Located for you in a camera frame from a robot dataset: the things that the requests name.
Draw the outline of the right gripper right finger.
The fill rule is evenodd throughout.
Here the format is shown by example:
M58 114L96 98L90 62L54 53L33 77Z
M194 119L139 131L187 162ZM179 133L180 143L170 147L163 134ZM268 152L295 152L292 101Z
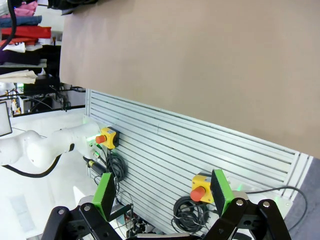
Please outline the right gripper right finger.
M248 230L254 240L290 240L291 236L275 201L257 204L235 197L221 169L212 171L210 190L219 215L205 240L232 240L239 229Z

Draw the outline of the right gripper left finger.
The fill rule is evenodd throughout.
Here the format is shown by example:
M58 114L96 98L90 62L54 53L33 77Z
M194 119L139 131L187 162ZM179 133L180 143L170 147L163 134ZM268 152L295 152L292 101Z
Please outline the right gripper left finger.
M43 240L80 240L91 235L95 240L119 240L119 234L109 223L116 197L111 173L104 173L93 199L73 210L65 206L52 209L45 225Z

